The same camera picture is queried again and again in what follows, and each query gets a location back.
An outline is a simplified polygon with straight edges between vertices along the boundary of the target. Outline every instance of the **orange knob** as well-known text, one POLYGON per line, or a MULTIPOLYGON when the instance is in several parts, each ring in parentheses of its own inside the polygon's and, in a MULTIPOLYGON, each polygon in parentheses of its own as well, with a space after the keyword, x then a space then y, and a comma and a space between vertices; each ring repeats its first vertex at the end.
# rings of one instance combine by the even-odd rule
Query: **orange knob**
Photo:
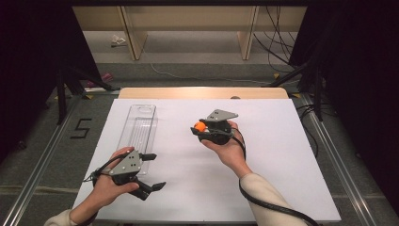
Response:
POLYGON ((199 122, 197 122, 197 123, 194 125, 194 128, 197 129, 197 130, 200 131, 200 132, 204 132, 205 129, 206 129, 206 125, 205 125, 205 123, 203 123, 202 121, 199 121, 199 122))

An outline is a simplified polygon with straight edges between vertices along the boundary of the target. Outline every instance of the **white table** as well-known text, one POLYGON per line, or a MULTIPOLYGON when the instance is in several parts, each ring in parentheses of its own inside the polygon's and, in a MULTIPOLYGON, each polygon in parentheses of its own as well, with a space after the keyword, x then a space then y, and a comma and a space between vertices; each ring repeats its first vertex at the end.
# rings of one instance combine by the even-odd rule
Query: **white table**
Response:
MULTIPOLYGON (((267 178, 294 209, 319 222, 341 219, 289 99, 115 100, 87 175, 117 149, 131 105, 157 106, 153 152, 158 156, 140 180, 149 185, 164 181, 167 184, 146 201, 124 194, 103 208, 97 219, 147 223, 253 222, 236 176, 190 131, 198 119, 206 118, 216 108, 239 114, 234 121, 246 140, 248 164, 267 178)), ((83 183, 74 206, 91 189, 91 183, 83 183)))

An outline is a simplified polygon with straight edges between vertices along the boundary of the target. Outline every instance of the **sleeve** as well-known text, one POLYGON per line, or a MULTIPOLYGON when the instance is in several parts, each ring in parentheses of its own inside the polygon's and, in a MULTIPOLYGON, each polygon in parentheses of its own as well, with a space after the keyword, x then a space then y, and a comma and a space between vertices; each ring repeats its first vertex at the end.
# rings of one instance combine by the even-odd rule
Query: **sleeve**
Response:
MULTIPOLYGON (((240 185, 247 194, 258 200, 292 208, 268 181, 256 173, 250 173, 241 178, 240 185)), ((305 221, 300 218, 263 208, 252 202, 249 202, 249 206, 259 226, 307 225, 305 221)))
POLYGON ((47 219, 44 226, 75 226, 77 225, 70 220, 71 209, 61 212, 57 216, 47 219))

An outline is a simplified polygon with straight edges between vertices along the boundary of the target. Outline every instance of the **transparent container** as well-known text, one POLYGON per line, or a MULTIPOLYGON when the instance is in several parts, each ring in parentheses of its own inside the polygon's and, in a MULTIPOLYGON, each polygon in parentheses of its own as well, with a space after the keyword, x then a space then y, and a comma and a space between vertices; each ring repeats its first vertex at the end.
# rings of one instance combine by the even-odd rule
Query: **transparent container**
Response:
MULTIPOLYGON (((155 105, 132 105, 120 137, 118 149, 135 147, 140 153, 152 153, 158 117, 155 105)), ((144 161, 138 175, 145 175, 151 161, 144 161)))

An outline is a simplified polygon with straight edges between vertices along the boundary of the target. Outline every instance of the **hand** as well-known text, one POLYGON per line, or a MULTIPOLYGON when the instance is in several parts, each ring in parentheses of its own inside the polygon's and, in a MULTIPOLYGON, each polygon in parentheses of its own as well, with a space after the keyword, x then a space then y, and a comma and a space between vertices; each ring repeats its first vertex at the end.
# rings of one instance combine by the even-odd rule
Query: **hand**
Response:
MULTIPOLYGON (((133 147, 122 148, 114 152, 111 158, 123 153, 131 152, 133 149, 133 147)), ((110 163, 108 167, 113 169, 119 162, 120 159, 115 160, 110 163)), ((127 183, 123 186, 117 186, 110 176, 101 175, 91 193, 75 209, 71 210, 70 219, 73 222, 80 224, 89 219, 104 206, 112 203, 119 195, 136 189, 138 189, 137 183, 127 183)))
MULTIPOLYGON (((243 142, 243 138, 238 132, 237 123, 233 121, 228 121, 228 123, 231 125, 233 130, 236 130, 234 131, 234 136, 243 142)), ((207 139, 203 139, 201 143, 205 145, 205 147, 215 151, 215 153, 219 156, 220 161, 232 169, 239 178, 242 178, 243 176, 252 172, 246 163, 241 146, 234 139, 230 139, 229 142, 224 145, 215 144, 207 139)))

